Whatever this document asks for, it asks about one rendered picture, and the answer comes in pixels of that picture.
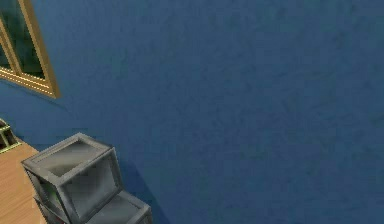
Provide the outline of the wooden framed window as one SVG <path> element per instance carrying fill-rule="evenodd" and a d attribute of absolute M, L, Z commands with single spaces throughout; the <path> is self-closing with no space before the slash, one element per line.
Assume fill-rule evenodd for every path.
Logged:
<path fill-rule="evenodd" d="M 31 0 L 0 0 L 0 79 L 60 97 Z"/>

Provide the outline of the grey open box shelf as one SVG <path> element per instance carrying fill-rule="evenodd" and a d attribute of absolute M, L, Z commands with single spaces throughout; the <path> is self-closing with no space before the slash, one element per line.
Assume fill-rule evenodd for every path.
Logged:
<path fill-rule="evenodd" d="M 115 148 L 77 133 L 22 161 L 47 224 L 153 224 L 124 190 Z"/>

